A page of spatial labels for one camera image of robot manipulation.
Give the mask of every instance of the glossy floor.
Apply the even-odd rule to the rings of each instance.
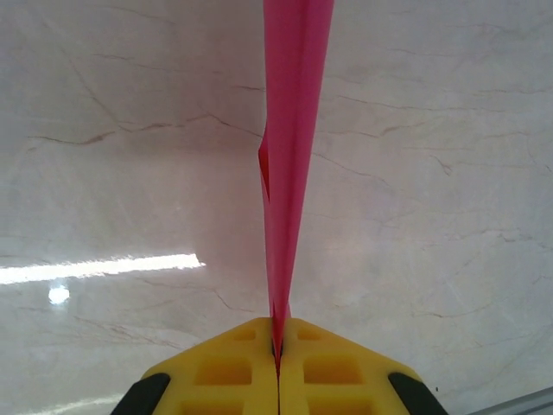
[[[107,413],[267,312],[261,1],[0,4],[0,413]],[[553,384],[553,10],[338,1],[295,316],[452,414]]]

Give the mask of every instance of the pink ribbon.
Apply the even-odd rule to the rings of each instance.
[[[334,0],[264,0],[267,124],[259,148],[276,367]]]

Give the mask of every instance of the yellow plastic object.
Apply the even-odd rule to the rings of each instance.
[[[152,367],[111,415],[447,415],[408,367],[287,319],[280,379],[258,318]]]
[[[257,318],[152,367],[171,377],[153,415],[277,415],[270,319]]]
[[[280,372],[281,415],[409,415],[388,375],[408,367],[290,318],[284,329]]]

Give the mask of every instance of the black rubber edge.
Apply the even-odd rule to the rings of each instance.
[[[152,415],[171,381],[166,373],[139,380],[119,401],[111,415]]]
[[[422,382],[403,373],[391,373],[388,380],[410,415],[448,415]]]

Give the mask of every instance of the white marble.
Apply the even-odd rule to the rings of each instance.
[[[552,38],[549,0],[336,3],[292,312],[453,415],[553,384]],[[107,413],[267,313],[263,60],[258,0],[0,3],[0,413]]]

